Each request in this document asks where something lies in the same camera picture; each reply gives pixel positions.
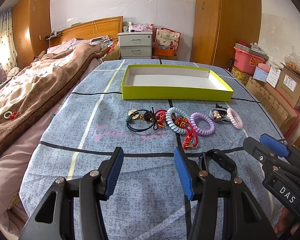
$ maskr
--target patterned curtain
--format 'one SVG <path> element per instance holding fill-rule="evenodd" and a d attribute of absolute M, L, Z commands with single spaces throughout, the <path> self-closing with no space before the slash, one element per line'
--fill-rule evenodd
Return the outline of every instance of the patterned curtain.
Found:
<path fill-rule="evenodd" d="M 6 72 L 17 67 L 18 57 L 13 43 L 11 10 L 12 7 L 0 11 L 0 63 Z"/>

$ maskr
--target human hand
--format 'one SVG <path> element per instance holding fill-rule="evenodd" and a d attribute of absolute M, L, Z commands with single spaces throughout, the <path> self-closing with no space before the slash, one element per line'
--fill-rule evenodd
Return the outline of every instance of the human hand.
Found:
<path fill-rule="evenodd" d="M 287 225 L 287 217 L 289 216 L 290 211 L 286 208 L 283 207 L 281 215 L 278 219 L 277 224 L 274 226 L 274 232 L 277 234 L 279 232 L 282 232 L 284 230 L 286 230 L 286 228 L 288 227 Z M 290 234 L 294 234 L 298 227 L 300 226 L 300 222 L 296 223 L 295 225 L 293 225 L 293 227 L 290 230 Z"/>

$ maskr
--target wooden wardrobe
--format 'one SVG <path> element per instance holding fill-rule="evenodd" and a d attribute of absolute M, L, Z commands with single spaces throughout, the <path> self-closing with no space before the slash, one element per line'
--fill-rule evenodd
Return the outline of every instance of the wooden wardrobe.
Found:
<path fill-rule="evenodd" d="M 20 0 L 12 9 L 12 32 L 17 64 L 23 69 L 49 47 L 44 37 L 51 33 L 50 0 Z"/>
<path fill-rule="evenodd" d="M 227 68 L 235 43 L 259 40 L 261 0 L 196 0 L 190 61 Z"/>

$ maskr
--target black hair tie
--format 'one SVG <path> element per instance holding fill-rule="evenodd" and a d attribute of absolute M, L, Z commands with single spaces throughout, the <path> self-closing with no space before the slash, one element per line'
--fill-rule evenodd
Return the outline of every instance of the black hair tie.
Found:
<path fill-rule="evenodd" d="M 130 126 L 130 122 L 132 122 L 132 116 L 134 116 L 135 114 L 139 114 L 139 112 L 145 112 L 144 114 L 140 114 L 140 119 L 141 121 L 146 121 L 146 122 L 152 122 L 152 124 L 148 127 L 148 128 L 144 128 L 144 129 L 136 129 L 136 128 L 133 128 Z M 159 126 L 157 124 L 157 119 L 156 117 L 154 116 L 154 109 L 152 108 L 152 112 L 149 111 L 149 110 L 146 110 L 146 109 L 140 109 L 140 110 L 136 110 L 134 111 L 132 114 L 130 115 L 127 115 L 125 117 L 125 120 L 127 122 L 127 128 L 130 130 L 130 131 L 133 131 L 133 132 L 144 132 L 144 131 L 147 131 L 149 130 L 151 127 L 153 127 L 153 130 L 158 130 Z"/>

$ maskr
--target metal bolt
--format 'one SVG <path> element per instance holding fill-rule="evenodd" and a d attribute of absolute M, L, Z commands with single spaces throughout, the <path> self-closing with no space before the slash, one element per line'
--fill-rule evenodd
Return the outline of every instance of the metal bolt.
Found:
<path fill-rule="evenodd" d="M 65 181 L 65 179 L 63 177 L 56 178 L 56 183 L 58 183 L 58 184 L 63 183 L 64 181 Z"/>
<path fill-rule="evenodd" d="M 92 177 L 98 176 L 99 174 L 100 174 L 100 172 L 97 170 L 90 171 L 90 176 L 92 176 Z"/>
<path fill-rule="evenodd" d="M 201 177 L 207 177 L 208 176 L 208 172 L 207 171 L 199 171 L 199 176 L 201 176 Z"/>
<path fill-rule="evenodd" d="M 234 181 L 235 184 L 241 184 L 241 183 L 242 183 L 242 179 L 240 179 L 240 178 L 238 178 L 238 177 L 235 177 L 235 178 L 233 179 L 233 181 Z"/>

